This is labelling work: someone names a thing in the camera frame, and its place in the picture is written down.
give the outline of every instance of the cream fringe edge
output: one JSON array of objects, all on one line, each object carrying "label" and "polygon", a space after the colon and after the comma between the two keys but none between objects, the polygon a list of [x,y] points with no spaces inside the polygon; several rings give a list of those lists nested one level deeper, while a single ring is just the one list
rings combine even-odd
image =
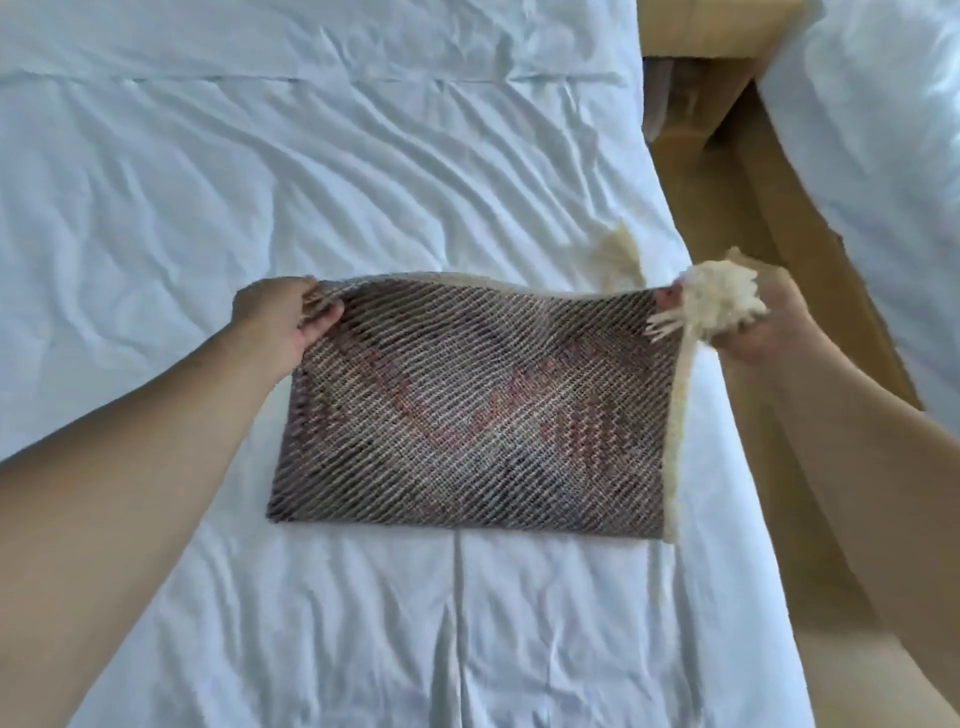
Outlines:
[{"label": "cream fringe edge", "polygon": [[690,372],[700,341],[684,331],[684,340],[677,356],[677,369],[670,388],[670,404],[667,409],[666,433],[663,435],[663,463],[660,480],[663,483],[663,535],[665,544],[677,543],[677,520],[679,504],[677,489],[680,484],[680,447],[684,441],[686,396],[690,390]]}]

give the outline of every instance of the mattress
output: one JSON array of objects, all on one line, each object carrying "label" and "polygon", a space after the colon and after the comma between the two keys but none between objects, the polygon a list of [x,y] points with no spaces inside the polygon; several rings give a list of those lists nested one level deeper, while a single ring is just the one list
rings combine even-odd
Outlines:
[{"label": "mattress", "polygon": [[924,407],[960,436],[960,7],[823,0],[759,86]]},{"label": "mattress", "polygon": [[[621,224],[650,284],[689,264],[632,2],[361,2],[409,22],[354,29],[211,0],[163,47],[177,28],[146,5],[92,3],[69,42],[69,4],[38,5],[48,32],[23,4],[0,42],[0,456],[161,372],[261,277],[596,291]],[[690,387],[666,546],[270,523],[282,382],[72,725],[811,726],[712,352]]]}]

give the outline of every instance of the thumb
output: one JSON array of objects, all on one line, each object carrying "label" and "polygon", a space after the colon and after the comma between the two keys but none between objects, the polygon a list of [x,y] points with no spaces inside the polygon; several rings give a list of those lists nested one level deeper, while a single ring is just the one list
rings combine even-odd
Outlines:
[{"label": "thumb", "polygon": [[334,301],[327,307],[320,316],[310,319],[310,321],[304,322],[300,326],[300,330],[303,332],[303,338],[306,340],[306,345],[310,346],[316,342],[321,336],[330,331],[331,327],[340,321],[340,317],[344,315],[344,303],[342,301]]}]

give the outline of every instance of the diagonal stripe pattern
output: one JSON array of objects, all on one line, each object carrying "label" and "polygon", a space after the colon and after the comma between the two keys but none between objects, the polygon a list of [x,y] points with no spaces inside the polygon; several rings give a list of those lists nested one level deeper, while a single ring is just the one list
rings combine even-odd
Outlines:
[{"label": "diagonal stripe pattern", "polygon": [[340,323],[294,372],[267,516],[660,538],[683,335],[654,290],[549,296],[325,282]]}]

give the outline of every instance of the woven fabric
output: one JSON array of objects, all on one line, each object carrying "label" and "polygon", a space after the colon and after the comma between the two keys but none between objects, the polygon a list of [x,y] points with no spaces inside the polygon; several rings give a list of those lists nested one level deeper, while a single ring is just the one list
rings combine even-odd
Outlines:
[{"label": "woven fabric", "polygon": [[660,538],[683,336],[654,290],[562,297],[365,279],[294,372],[273,521]]}]

